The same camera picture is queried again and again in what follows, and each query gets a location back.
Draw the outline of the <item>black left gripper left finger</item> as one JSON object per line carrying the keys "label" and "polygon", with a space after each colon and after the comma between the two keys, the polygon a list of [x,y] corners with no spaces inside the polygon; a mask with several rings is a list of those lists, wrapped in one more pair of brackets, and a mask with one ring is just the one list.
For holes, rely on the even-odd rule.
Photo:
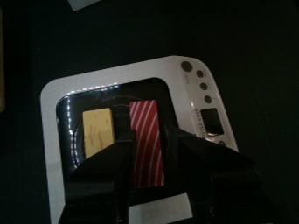
{"label": "black left gripper left finger", "polygon": [[130,131],[70,175],[59,224],[128,224],[135,160],[136,133]]}

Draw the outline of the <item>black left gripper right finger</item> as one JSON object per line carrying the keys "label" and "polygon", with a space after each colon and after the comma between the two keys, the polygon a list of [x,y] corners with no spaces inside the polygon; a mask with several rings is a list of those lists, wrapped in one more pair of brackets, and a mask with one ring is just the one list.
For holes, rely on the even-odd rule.
{"label": "black left gripper right finger", "polygon": [[255,162],[187,131],[170,131],[172,155],[191,199],[194,224],[278,224]]}

